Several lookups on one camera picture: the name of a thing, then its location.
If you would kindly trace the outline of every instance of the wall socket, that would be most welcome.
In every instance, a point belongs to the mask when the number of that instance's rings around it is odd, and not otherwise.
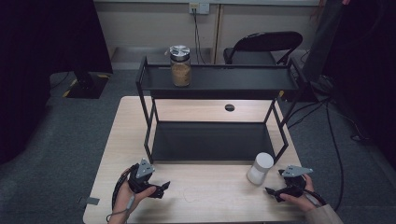
[[[193,14],[195,9],[196,14],[209,14],[208,3],[189,3],[189,13]]]

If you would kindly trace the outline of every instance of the sleeve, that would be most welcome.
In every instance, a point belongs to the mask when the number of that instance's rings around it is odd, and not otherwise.
[[[306,221],[309,224],[343,224],[344,223],[328,204],[305,213],[305,217],[306,217]]]

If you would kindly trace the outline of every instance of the chair backrest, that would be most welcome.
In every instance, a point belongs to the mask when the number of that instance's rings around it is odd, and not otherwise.
[[[287,63],[289,55],[303,42],[303,36],[294,31],[257,33],[245,36],[233,47],[230,58],[236,51],[279,51],[287,50],[286,54],[276,62]]]

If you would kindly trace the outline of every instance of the black shelf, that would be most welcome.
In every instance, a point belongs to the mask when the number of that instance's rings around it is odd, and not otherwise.
[[[148,64],[144,57],[136,78],[136,87],[148,125],[145,140],[148,159],[151,163],[254,161],[257,154],[266,152],[277,162],[289,146],[283,126],[306,85],[301,69],[294,60],[290,60],[288,65],[277,66],[193,65],[190,85],[176,87],[172,82],[170,65]],[[150,113],[143,91],[148,91],[151,96]],[[283,119],[279,118],[275,107],[281,91],[292,98]],[[158,99],[271,100],[272,103],[262,122],[167,121],[159,119],[161,116],[156,107]],[[283,140],[283,147],[277,154],[266,126],[271,113],[274,113]],[[149,136],[154,119],[155,135],[150,149]]]

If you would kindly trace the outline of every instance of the light wooden tabletop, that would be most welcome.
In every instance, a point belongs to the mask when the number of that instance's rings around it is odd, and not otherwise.
[[[150,99],[147,98],[146,102],[150,108]],[[161,119],[202,121],[263,121],[270,103],[241,100],[156,101]],[[224,106],[227,104],[233,104],[235,111],[226,111]],[[282,141],[274,117],[268,120],[267,128],[277,153],[282,147]],[[139,98],[123,97],[90,195],[100,201],[97,205],[87,205],[83,217],[85,223],[106,223],[106,216],[111,213],[112,193],[120,174],[131,165],[139,163],[142,158],[147,158],[143,146],[146,131],[147,125]],[[304,214],[297,207],[288,203],[277,203],[264,190],[264,187],[286,187],[277,170],[285,169],[288,165],[301,166],[286,128],[285,133],[290,145],[260,187],[251,184],[247,179],[251,164],[154,162],[156,171],[149,183],[162,185],[171,181],[169,189],[164,192],[162,199],[147,198],[141,202],[132,212],[128,223],[303,220]]]

